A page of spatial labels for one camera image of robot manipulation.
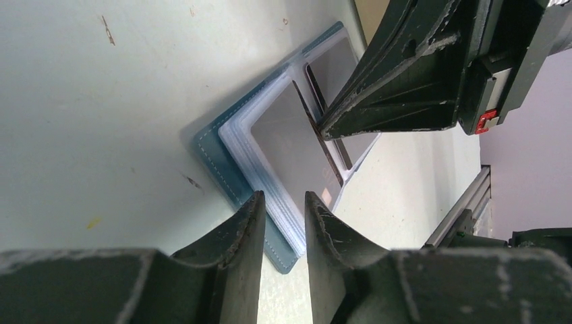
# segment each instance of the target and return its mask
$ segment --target white table surface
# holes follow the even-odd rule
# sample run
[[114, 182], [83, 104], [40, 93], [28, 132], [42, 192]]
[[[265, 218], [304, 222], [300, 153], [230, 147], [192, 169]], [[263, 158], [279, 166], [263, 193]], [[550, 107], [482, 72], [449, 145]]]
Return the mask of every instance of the white table surface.
[[[361, 55], [348, 0], [5, 1], [0, 250], [171, 253], [215, 228], [233, 211], [188, 142], [337, 20]], [[479, 169], [458, 128], [384, 134], [336, 214], [418, 248]], [[264, 258], [260, 285], [259, 323], [311, 323], [305, 258], [286, 276]]]

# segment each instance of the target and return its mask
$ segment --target white wall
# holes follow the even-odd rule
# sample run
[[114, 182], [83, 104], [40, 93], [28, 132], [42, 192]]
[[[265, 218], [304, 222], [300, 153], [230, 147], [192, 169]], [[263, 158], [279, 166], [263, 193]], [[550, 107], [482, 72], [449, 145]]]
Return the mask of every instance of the white wall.
[[572, 51], [549, 57], [523, 106], [481, 135], [492, 166], [494, 236], [572, 227]]

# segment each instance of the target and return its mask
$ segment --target white stitching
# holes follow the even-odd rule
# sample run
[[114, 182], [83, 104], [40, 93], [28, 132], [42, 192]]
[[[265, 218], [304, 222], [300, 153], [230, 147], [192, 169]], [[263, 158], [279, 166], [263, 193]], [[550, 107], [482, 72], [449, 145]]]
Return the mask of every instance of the white stitching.
[[[232, 195], [234, 196], [234, 198], [236, 199], [237, 202], [240, 203], [240, 199], [238, 199], [238, 196], [234, 193], [234, 191], [231, 189], [231, 187], [229, 186], [229, 184], [225, 181], [225, 178], [223, 177], [223, 175], [219, 172], [219, 169], [217, 169], [216, 165], [212, 162], [212, 160], [210, 159], [210, 157], [208, 156], [208, 154], [206, 153], [206, 151], [204, 150], [204, 148], [202, 148], [202, 145], [200, 144], [200, 141], [210, 132], [212, 132], [213, 129], [217, 128], [221, 123], [226, 122], [232, 115], [234, 115], [239, 109], [241, 109], [252, 97], [256, 96], [260, 91], [262, 91], [264, 88], [266, 88], [266, 85], [263, 86], [260, 90], [256, 91], [252, 96], [250, 96], [248, 98], [248, 100], [245, 100], [242, 105], [240, 105], [239, 107], [237, 107], [235, 110], [233, 110], [225, 119], [219, 121], [216, 125], [214, 125], [211, 129], [209, 129], [207, 132], [205, 132], [201, 137], [199, 137], [198, 139], [198, 147], [200, 148], [200, 150], [203, 152], [204, 156], [208, 159], [208, 161], [210, 162], [210, 164], [212, 165], [212, 167], [214, 168], [214, 170], [217, 172], [217, 174], [219, 175], [219, 177], [221, 177], [221, 180], [223, 181], [223, 183], [225, 184], [225, 186], [230, 190], [230, 192], [232, 193]], [[274, 255], [276, 256], [276, 259], [278, 260], [278, 262], [280, 262], [280, 264], [282, 265], [282, 267], [284, 267], [286, 270], [289, 270], [294, 262], [296, 262], [296, 258], [294, 258], [292, 260], [292, 262], [290, 263], [290, 265], [286, 266], [282, 260], [280, 259], [280, 257], [276, 254], [276, 251], [274, 251], [274, 248], [270, 245], [270, 243], [268, 243], [268, 240], [266, 238], [264, 238], [264, 241], [266, 242], [266, 244], [268, 244], [268, 247], [270, 248], [270, 250], [272, 251], [272, 253], [274, 253]]]

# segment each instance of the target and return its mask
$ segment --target robotic arm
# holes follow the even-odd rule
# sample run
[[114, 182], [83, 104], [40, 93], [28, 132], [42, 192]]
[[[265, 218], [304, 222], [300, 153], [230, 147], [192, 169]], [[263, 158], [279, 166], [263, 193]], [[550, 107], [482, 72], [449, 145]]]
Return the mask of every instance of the robotic arm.
[[326, 139], [502, 124], [544, 60], [572, 47], [570, 0], [392, 0], [326, 110]]

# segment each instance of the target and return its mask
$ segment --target stain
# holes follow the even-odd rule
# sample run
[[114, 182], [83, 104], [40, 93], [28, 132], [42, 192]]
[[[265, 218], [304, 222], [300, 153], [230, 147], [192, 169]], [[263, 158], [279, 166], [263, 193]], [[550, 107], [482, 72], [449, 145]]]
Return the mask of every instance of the stain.
[[89, 223], [88, 226], [87, 226], [87, 229], [88, 229], [88, 230], [91, 230], [92, 228], [96, 227], [97, 224], [99, 224], [100, 221], [101, 221], [101, 218], [95, 217], [94, 219], [92, 219], [92, 220], [90, 221], [90, 223]]
[[109, 26], [107, 26], [107, 22], [105, 21], [105, 17], [101, 16], [103, 20], [103, 25], [105, 26], [105, 32], [107, 33], [107, 38], [109, 38], [109, 42], [115, 46], [115, 41], [113, 40], [113, 36], [111, 36], [111, 31], [109, 30]]
[[183, 178], [185, 178], [190, 184], [192, 184], [193, 187], [199, 189], [200, 191], [202, 191], [202, 194], [204, 194], [204, 190], [195, 180], [191, 179], [191, 177], [188, 177], [182, 173], [181, 173], [181, 176], [183, 176]]

